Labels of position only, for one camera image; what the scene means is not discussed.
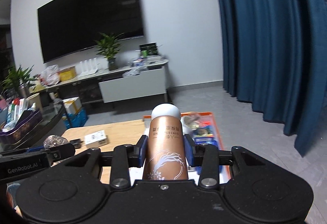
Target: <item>silver bolt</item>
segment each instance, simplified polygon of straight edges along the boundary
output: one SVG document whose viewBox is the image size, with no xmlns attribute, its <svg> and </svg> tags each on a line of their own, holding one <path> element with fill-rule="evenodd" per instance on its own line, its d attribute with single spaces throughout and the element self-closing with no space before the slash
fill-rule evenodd
<svg viewBox="0 0 327 224">
<path fill-rule="evenodd" d="M 161 190 L 167 190 L 169 188 L 169 186 L 167 184 L 163 184 L 160 186 Z"/>
<path fill-rule="evenodd" d="M 124 187 L 128 184 L 128 181 L 124 178 L 117 178 L 112 181 L 112 185 L 115 187 Z"/>
<path fill-rule="evenodd" d="M 217 184 L 217 181 L 214 178 L 204 178 L 201 181 L 201 184 L 205 187 L 212 187 Z"/>
</svg>

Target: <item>white ginseng illustration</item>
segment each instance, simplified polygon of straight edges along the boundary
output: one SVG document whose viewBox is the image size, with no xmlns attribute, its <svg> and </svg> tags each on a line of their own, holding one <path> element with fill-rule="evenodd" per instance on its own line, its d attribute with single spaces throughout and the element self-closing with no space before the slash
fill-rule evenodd
<svg viewBox="0 0 327 224">
<path fill-rule="evenodd" d="M 157 163 L 154 165 L 153 170 L 149 172 L 149 164 L 153 159 L 158 160 Z M 151 180 L 164 180 L 165 176 L 161 175 L 161 172 L 158 171 L 159 168 L 163 167 L 165 164 L 169 162 L 178 162 L 180 164 L 180 171 L 177 175 L 174 176 L 174 180 L 176 180 L 179 176 L 181 176 L 183 170 L 185 169 L 184 162 L 178 153 L 171 153 L 167 150 L 159 150 L 151 157 L 148 161 L 147 165 L 147 176 L 148 179 Z"/>
</svg>

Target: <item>television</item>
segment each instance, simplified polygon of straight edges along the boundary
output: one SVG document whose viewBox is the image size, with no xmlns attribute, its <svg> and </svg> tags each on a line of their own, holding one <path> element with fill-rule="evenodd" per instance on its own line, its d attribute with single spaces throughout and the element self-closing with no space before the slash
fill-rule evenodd
<svg viewBox="0 0 327 224">
<path fill-rule="evenodd" d="M 53 0 L 38 9 L 44 63 L 94 47 L 101 33 L 143 36 L 140 0 Z"/>
</svg>

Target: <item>plant pot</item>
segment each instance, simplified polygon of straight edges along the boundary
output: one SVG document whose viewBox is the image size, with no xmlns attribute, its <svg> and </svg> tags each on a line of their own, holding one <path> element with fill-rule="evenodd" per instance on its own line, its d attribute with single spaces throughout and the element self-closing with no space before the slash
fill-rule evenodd
<svg viewBox="0 0 327 224">
<path fill-rule="evenodd" d="M 109 71 L 118 69 L 116 65 L 116 58 L 108 59 L 108 69 Z"/>
<path fill-rule="evenodd" d="M 18 87 L 18 94 L 21 98 L 28 98 L 31 94 L 29 93 L 29 84 L 20 84 Z"/>
</svg>

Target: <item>baseboard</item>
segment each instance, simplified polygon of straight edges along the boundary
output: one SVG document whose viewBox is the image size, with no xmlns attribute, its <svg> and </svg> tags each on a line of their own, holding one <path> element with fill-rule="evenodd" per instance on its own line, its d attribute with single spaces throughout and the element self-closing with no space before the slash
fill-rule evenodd
<svg viewBox="0 0 327 224">
<path fill-rule="evenodd" d="M 170 87 L 168 91 L 176 92 L 176 91 L 184 91 L 190 89 L 201 89 L 201 88 L 209 88 L 209 87 L 218 87 L 223 85 L 223 80 L 221 81 L 212 81 L 212 82 L 205 82 L 205 83 L 197 83 L 197 84 L 190 84 L 184 86 L 177 86 L 177 87 Z"/>
</svg>

